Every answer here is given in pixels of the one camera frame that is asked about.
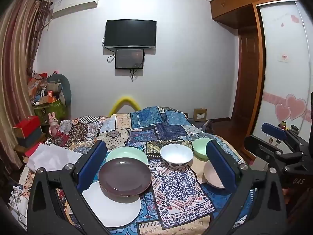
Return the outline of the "cardboard box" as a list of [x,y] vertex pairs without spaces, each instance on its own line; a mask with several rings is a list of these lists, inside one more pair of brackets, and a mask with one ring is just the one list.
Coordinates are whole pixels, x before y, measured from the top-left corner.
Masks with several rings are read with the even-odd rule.
[[206,116],[207,116],[207,109],[204,109],[204,108],[194,109],[194,115],[193,115],[194,121],[206,121],[207,120]]

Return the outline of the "grey neck pillow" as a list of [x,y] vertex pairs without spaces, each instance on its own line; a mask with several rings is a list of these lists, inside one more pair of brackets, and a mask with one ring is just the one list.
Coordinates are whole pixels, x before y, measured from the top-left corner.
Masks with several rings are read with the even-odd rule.
[[71,86],[69,80],[63,74],[56,73],[47,77],[47,90],[58,95],[65,107],[71,104]]

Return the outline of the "dark purple plate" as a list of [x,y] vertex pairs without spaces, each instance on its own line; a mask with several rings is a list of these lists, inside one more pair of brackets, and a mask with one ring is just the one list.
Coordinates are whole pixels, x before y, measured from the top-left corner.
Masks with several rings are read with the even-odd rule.
[[98,182],[101,190],[110,196],[133,197],[150,187],[152,174],[140,160],[117,158],[102,166]]

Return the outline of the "small black monitor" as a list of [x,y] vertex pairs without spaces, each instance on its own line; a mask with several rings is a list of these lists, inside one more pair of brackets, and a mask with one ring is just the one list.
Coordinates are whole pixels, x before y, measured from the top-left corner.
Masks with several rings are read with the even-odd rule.
[[116,70],[141,70],[144,66],[143,49],[117,49],[115,56]]

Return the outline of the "mint green plate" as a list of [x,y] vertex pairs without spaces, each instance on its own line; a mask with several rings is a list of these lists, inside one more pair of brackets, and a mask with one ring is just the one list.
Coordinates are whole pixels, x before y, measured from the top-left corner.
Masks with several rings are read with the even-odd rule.
[[148,158],[146,154],[135,147],[123,146],[110,151],[106,157],[106,162],[118,158],[133,158],[148,165]]

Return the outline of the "pink rabbit toy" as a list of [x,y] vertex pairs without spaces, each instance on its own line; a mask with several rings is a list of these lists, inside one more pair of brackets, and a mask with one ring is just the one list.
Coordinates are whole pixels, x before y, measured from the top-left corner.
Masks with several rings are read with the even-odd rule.
[[52,137],[55,137],[59,128],[58,120],[54,112],[48,114],[49,133]]

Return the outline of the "pink bowl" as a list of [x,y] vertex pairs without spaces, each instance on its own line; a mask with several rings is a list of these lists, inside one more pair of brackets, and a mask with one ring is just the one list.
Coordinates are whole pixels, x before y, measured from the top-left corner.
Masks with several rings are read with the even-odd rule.
[[204,174],[206,182],[210,184],[212,187],[217,188],[217,189],[225,189],[222,181],[220,180],[210,160],[206,162],[204,166],[203,174]]

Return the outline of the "wooden wardrobe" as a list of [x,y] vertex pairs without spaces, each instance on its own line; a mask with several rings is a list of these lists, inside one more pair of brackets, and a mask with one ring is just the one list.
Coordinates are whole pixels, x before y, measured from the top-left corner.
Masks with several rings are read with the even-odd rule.
[[265,76],[264,33],[257,5],[279,0],[211,0],[212,19],[238,31],[239,63],[235,103],[223,138],[244,157],[255,157],[244,148],[259,113]]

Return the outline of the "green bowl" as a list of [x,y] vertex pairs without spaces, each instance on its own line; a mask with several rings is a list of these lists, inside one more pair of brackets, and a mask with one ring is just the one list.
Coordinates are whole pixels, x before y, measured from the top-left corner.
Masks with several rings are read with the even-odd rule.
[[198,158],[200,158],[202,160],[208,160],[209,159],[207,157],[207,154],[206,154],[206,145],[209,141],[211,141],[211,139],[209,139],[209,138],[198,138],[192,142],[194,154]]

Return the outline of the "striped brown curtain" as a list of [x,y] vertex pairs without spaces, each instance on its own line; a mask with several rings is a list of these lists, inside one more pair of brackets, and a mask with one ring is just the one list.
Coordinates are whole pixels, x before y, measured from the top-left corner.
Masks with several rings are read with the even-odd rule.
[[51,0],[14,0],[1,16],[1,161],[21,168],[13,126],[33,114],[28,82]]

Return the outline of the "white folded cloth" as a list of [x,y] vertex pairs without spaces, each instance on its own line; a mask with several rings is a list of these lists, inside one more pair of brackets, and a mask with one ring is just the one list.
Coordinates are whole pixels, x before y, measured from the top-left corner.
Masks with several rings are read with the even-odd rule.
[[81,156],[81,153],[57,145],[48,146],[40,143],[29,157],[27,167],[33,172],[39,168],[45,168],[46,171],[62,170],[68,163],[75,164]]

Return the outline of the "red box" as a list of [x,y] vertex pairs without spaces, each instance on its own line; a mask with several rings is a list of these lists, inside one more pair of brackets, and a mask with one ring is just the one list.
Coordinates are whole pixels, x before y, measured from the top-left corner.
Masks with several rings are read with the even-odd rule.
[[28,116],[27,118],[13,126],[13,133],[17,138],[27,138],[38,127],[40,127],[39,117]]

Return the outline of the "yellow foam arch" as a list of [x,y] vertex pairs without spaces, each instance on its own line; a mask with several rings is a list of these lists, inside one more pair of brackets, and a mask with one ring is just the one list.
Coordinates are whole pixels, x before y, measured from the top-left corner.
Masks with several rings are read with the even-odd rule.
[[141,110],[141,107],[139,106],[139,104],[132,97],[123,96],[115,102],[111,111],[109,112],[109,116],[117,114],[117,112],[119,112],[120,109],[124,107],[124,105],[128,105],[132,107],[134,111]]

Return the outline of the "white plate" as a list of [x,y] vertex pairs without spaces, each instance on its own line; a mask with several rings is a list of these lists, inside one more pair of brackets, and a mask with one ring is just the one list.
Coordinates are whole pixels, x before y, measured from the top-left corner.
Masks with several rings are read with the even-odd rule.
[[82,195],[105,227],[117,228],[133,222],[140,213],[140,197],[117,197],[104,193],[98,182],[92,183]]

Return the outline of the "white bowl black spots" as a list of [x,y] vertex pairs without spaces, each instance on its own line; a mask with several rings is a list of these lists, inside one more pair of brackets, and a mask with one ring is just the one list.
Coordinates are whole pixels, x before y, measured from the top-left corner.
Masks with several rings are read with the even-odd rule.
[[186,166],[194,156],[189,147],[181,144],[165,145],[161,148],[160,155],[167,165],[174,168]]

